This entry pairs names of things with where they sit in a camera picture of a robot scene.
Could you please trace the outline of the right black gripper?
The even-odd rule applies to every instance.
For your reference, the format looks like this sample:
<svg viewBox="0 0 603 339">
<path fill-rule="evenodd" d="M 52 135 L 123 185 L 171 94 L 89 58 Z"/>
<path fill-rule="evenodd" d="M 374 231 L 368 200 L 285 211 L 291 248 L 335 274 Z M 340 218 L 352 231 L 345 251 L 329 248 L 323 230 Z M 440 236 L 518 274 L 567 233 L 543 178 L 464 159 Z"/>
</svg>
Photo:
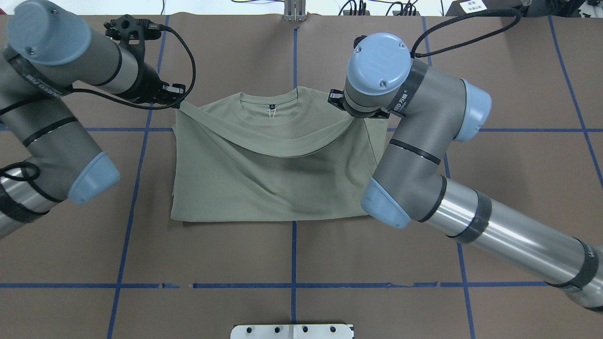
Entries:
<svg viewBox="0 0 603 339">
<path fill-rule="evenodd" d="M 353 118 L 388 119 L 390 113 L 380 106 L 363 106 L 356 103 L 345 91 L 332 89 L 329 92 L 329 103 L 344 110 Z"/>
</svg>

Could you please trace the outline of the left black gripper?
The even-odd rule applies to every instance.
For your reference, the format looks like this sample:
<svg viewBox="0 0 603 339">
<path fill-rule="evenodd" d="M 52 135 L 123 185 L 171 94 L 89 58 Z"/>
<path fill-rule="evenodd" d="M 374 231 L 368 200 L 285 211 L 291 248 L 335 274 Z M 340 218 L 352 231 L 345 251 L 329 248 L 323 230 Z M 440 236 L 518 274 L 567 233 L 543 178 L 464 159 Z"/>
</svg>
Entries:
<svg viewBox="0 0 603 339">
<path fill-rule="evenodd" d="M 156 104 L 179 107 L 185 99 L 186 86 L 170 85 L 145 62 L 145 43 L 158 40 L 164 25 L 149 19 L 123 15 L 104 24 L 105 35 L 118 42 L 118 70 L 104 82 L 104 91 L 134 104 Z"/>
</svg>

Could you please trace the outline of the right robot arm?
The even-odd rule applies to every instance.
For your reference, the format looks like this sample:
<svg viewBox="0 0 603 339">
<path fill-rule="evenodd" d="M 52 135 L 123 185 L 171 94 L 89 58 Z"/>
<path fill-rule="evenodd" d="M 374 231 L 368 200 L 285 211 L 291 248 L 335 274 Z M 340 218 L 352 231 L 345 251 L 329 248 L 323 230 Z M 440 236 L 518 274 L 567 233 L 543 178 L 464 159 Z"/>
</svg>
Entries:
<svg viewBox="0 0 603 339">
<path fill-rule="evenodd" d="M 476 137 L 492 108 L 484 90 L 422 62 L 389 32 L 356 37 L 345 85 L 329 103 L 354 118 L 400 122 L 361 207 L 397 229 L 424 223 L 458 244 L 517 266 L 602 313 L 602 247 L 544 225 L 443 173 L 452 144 Z"/>
</svg>

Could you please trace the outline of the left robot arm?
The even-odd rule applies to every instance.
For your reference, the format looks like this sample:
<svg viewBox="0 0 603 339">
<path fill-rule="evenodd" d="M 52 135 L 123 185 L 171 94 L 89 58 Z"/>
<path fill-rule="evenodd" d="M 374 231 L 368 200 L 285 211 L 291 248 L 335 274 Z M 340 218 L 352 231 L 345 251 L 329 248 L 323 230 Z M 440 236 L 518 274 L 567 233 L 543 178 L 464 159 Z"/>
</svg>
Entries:
<svg viewBox="0 0 603 339">
<path fill-rule="evenodd" d="M 7 22 L 1 49 L 1 124 L 30 157 L 1 168 L 1 237 L 65 200 L 85 204 L 119 171 L 65 105 L 92 94 L 142 110 L 178 108 L 193 86 L 169 84 L 145 62 L 145 43 L 167 25 L 123 15 L 93 30 L 49 0 L 27 0 Z"/>
</svg>

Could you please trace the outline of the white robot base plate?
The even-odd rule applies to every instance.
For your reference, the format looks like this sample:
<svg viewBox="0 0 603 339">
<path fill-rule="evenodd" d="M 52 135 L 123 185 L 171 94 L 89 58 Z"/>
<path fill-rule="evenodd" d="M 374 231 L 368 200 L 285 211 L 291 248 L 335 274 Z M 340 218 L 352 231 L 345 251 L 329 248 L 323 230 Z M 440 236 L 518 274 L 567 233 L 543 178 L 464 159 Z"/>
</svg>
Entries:
<svg viewBox="0 0 603 339">
<path fill-rule="evenodd" d="M 249 324 L 237 325 L 231 339 L 354 339 L 348 324 Z"/>
</svg>

